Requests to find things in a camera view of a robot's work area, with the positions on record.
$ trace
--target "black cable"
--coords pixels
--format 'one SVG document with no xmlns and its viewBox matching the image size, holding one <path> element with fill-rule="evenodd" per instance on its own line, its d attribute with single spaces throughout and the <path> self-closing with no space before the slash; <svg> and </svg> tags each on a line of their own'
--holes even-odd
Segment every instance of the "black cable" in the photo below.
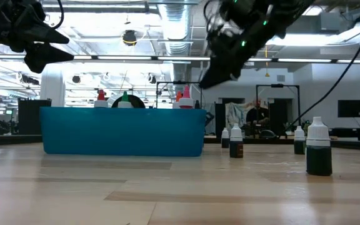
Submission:
<svg viewBox="0 0 360 225">
<path fill-rule="evenodd" d="M 299 115 L 298 118 L 285 129 L 285 131 L 287 129 L 289 129 L 292 125 L 294 125 L 294 123 L 299 121 L 299 119 L 301 119 L 306 113 L 308 113 L 311 109 L 313 109 L 313 107 L 317 106 L 319 103 L 321 103 L 324 99 L 326 99 L 329 96 L 329 94 L 334 90 L 334 88 L 336 88 L 336 86 L 340 83 L 341 79 L 348 72 L 349 68 L 354 64 L 354 61 L 358 57 L 359 53 L 360 53 L 360 46 L 359 46 L 359 49 L 356 51 L 354 57 L 351 59 L 351 62 L 348 64 L 347 68 L 345 68 L 344 72 L 342 72 L 341 76 L 334 83 L 334 85 L 330 88 L 330 90 L 321 99 L 319 99 L 315 104 L 313 104 L 311 107 L 309 107 L 307 110 L 305 110 L 301 115 Z"/>
<path fill-rule="evenodd" d="M 61 1 L 61 0 L 57 0 L 57 3 L 59 4 L 59 8 L 60 8 L 60 10 L 61 10 L 61 20 L 59 21 L 59 23 L 58 23 L 57 25 L 55 25 L 55 26 L 53 27 L 54 29 L 58 29 L 58 28 L 62 25 L 63 20 L 64 20 L 64 18 L 65 18 L 65 12 L 64 12 L 64 10 L 63 10 L 62 1 Z"/>
</svg>

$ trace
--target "television screen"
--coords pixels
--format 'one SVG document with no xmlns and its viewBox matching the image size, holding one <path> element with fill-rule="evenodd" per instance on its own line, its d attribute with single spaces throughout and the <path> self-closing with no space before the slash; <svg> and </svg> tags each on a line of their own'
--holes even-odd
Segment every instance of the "television screen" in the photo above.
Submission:
<svg viewBox="0 0 360 225">
<path fill-rule="evenodd" d="M 360 118 L 360 100 L 338 100 L 339 118 Z"/>
</svg>

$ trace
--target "white bottle cap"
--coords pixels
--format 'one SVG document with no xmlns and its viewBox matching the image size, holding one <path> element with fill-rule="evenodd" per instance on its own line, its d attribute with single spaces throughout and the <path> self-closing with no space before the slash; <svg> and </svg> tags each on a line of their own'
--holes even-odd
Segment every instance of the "white bottle cap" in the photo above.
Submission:
<svg viewBox="0 0 360 225">
<path fill-rule="evenodd" d="M 242 141 L 242 140 L 243 140 L 243 134 L 241 132 L 241 129 L 238 126 L 238 123 L 235 123 L 231 129 L 230 141 Z"/>
<path fill-rule="evenodd" d="M 191 98 L 182 97 L 179 100 L 179 107 L 181 109 L 192 109 L 194 108 L 194 100 Z"/>
<path fill-rule="evenodd" d="M 298 126 L 294 131 L 294 140 L 295 141 L 305 141 L 305 132 L 301 126 Z"/>
<path fill-rule="evenodd" d="M 229 138 L 229 131 L 227 130 L 227 128 L 223 129 L 222 138 Z"/>
<path fill-rule="evenodd" d="M 323 124 L 322 117 L 313 117 L 312 124 L 307 128 L 307 145 L 330 146 L 329 128 Z"/>
<path fill-rule="evenodd" d="M 94 101 L 94 108 L 107 108 L 108 102 L 105 100 Z"/>
<path fill-rule="evenodd" d="M 118 108 L 132 108 L 133 105 L 130 102 L 124 102 L 120 101 L 119 104 L 117 104 Z"/>
</svg>

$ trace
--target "gray wall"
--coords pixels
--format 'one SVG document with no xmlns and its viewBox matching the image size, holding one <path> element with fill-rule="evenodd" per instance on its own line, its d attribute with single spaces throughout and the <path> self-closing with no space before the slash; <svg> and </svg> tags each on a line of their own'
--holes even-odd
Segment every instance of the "gray wall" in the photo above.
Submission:
<svg viewBox="0 0 360 225">
<path fill-rule="evenodd" d="M 200 70 L 198 68 L 192 69 L 192 78 L 198 79 Z M 287 72 L 287 69 L 269 69 L 270 77 L 265 77 L 266 70 L 255 71 L 255 69 L 243 69 L 241 77 L 237 82 L 228 81 L 224 84 L 212 87 L 211 89 L 204 90 L 203 101 L 207 103 L 219 102 L 220 98 L 245 98 L 246 102 L 251 102 L 255 96 L 255 86 L 257 84 L 278 84 L 277 75 L 285 75 L 286 82 L 283 84 L 293 83 L 293 74 Z M 294 99 L 296 95 L 287 88 L 273 89 L 273 88 L 259 88 L 260 95 L 263 101 L 267 101 L 267 98 L 289 98 Z M 199 99 L 197 92 L 192 92 L 192 98 Z"/>
<path fill-rule="evenodd" d="M 294 73 L 294 82 L 301 85 L 302 111 L 320 99 L 336 82 L 346 65 L 312 64 L 304 66 Z M 360 65 L 351 66 L 344 79 L 335 90 L 304 118 L 322 116 L 330 128 L 358 128 L 360 119 L 338 118 L 338 100 L 360 99 Z"/>
</svg>

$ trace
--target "doorway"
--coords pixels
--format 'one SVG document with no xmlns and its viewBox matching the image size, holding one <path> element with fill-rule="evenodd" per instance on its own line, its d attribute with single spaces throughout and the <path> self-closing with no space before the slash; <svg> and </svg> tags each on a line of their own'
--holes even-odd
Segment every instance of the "doorway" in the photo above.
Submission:
<svg viewBox="0 0 360 225">
<path fill-rule="evenodd" d="M 274 99 L 269 104 L 270 127 L 277 135 L 284 135 L 284 124 L 293 118 L 292 99 Z"/>
</svg>

